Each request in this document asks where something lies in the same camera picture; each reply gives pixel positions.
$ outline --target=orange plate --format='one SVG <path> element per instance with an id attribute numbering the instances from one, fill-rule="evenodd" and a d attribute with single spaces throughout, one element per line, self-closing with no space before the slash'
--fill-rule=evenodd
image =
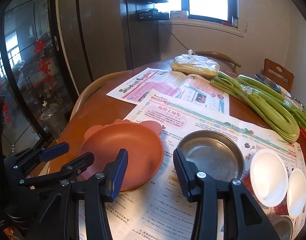
<path id="1" fill-rule="evenodd" d="M 120 149 L 126 149 L 129 162 L 121 191 L 134 189 L 152 179 L 162 164 L 164 149 L 159 123 L 144 121 L 140 124 L 129 120 L 116 120 L 107 126 L 96 125 L 85 132 L 78 156 L 94 154 L 94 163 L 82 173 L 85 179 L 103 171 L 107 163 L 115 160 Z"/>

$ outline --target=round brown table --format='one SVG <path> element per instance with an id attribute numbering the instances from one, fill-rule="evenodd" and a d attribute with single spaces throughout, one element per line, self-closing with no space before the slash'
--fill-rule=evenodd
<path id="1" fill-rule="evenodd" d="M 170 69 L 169 64 L 170 61 L 166 60 L 129 70 L 125 74 L 108 81 L 92 96 L 90 96 L 86 103 L 69 122 L 58 141 L 58 143 L 69 143 L 69 152 L 52 160 L 49 165 L 48 173 L 59 171 L 62 165 L 77 157 L 79 148 L 84 140 L 84 133 L 87 129 L 93 125 L 106 125 L 113 123 L 116 119 L 123 119 L 136 106 L 109 97 L 106 95 L 108 92 L 148 67 L 166 70 Z M 264 128 L 269 128 L 269 126 L 252 109 L 233 97 L 230 97 L 230 115 L 240 120 L 254 123 Z M 306 163 L 306 142 L 302 137 L 299 137 L 297 142 L 301 146 Z"/>

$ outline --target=newspaper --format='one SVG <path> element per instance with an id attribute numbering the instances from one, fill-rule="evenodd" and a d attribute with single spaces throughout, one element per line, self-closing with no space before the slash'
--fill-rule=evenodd
<path id="1" fill-rule="evenodd" d="M 120 194 L 114 203 L 106 203 L 113 239 L 166 240 L 191 239 L 196 203 L 183 197 L 173 166 L 173 151 L 180 140 L 197 130 L 213 130 L 231 138 L 240 148 L 249 170 L 254 154 L 263 148 L 275 150 L 288 171 L 300 168 L 306 177 L 306 166 L 300 145 L 285 142 L 272 130 L 258 127 L 226 114 L 151 91 L 125 119 L 132 122 L 154 120 L 163 125 L 160 138 L 164 145 L 162 166 L 153 179 L 132 192 Z M 83 217 L 83 201 L 80 216 Z M 279 216 L 273 208 L 262 206 L 273 222 Z M 306 204 L 303 212 L 293 221 L 293 238 L 305 223 Z M 85 223 L 80 223 L 80 239 L 85 237 Z M 217 239 L 224 237 L 223 202 L 218 201 Z"/>
<path id="2" fill-rule="evenodd" d="M 138 105 L 152 89 L 164 95 L 229 114 L 228 94 L 211 86 L 208 80 L 199 75 L 186 76 L 171 70 L 147 68 L 107 95 Z"/>

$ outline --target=chair backrest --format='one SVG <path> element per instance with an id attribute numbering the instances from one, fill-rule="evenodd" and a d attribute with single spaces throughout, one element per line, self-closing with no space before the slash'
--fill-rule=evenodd
<path id="1" fill-rule="evenodd" d="M 283 78 L 287 79 L 288 82 L 281 79 L 277 75 L 270 73 L 268 71 L 269 69 L 277 73 L 278 75 L 281 75 Z M 294 74 L 289 72 L 286 68 L 266 58 L 264 63 L 263 75 L 269 78 L 270 80 L 274 81 L 277 85 L 280 85 L 283 88 L 285 88 L 288 92 L 290 92 L 294 80 Z"/>
<path id="2" fill-rule="evenodd" d="M 225 54 L 222 54 L 220 52 L 214 52 L 214 51 L 196 51 L 195 55 L 205 56 L 205 57 L 212 57 L 214 59 L 223 60 L 223 61 L 227 61 L 229 63 L 232 63 L 232 64 L 234 64 L 234 67 L 233 67 L 233 72 L 234 73 L 236 73 L 236 66 L 237 67 L 241 67 L 241 65 L 239 63 L 237 63 L 235 60 L 233 60 L 229 56 L 227 56 Z"/>
<path id="3" fill-rule="evenodd" d="M 83 90 L 83 92 L 80 94 L 80 96 L 78 97 L 74 108 L 72 110 L 72 114 L 70 117 L 70 120 L 72 119 L 72 117 L 76 114 L 76 112 L 80 109 L 80 107 L 86 102 L 86 100 L 96 91 L 98 90 L 101 86 L 103 86 L 107 81 L 125 73 L 127 70 L 125 71 L 120 71 L 120 72 L 115 72 L 115 73 L 111 73 L 111 74 L 107 74 L 105 76 L 102 76 L 100 78 L 98 78 L 97 80 L 93 81 L 91 84 L 89 84 L 85 90 Z"/>

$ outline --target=celery bunch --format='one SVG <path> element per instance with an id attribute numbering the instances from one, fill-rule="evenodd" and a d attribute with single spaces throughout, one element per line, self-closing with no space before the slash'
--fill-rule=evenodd
<path id="1" fill-rule="evenodd" d="M 300 133 L 297 121 L 299 118 L 305 121 L 306 118 L 303 118 L 304 114 L 300 114 L 292 106 L 284 104 L 284 100 L 281 100 L 277 92 L 267 90 L 266 85 L 252 78 L 239 75 L 236 80 L 221 71 L 210 83 L 253 108 L 284 140 L 290 143 L 297 141 Z"/>

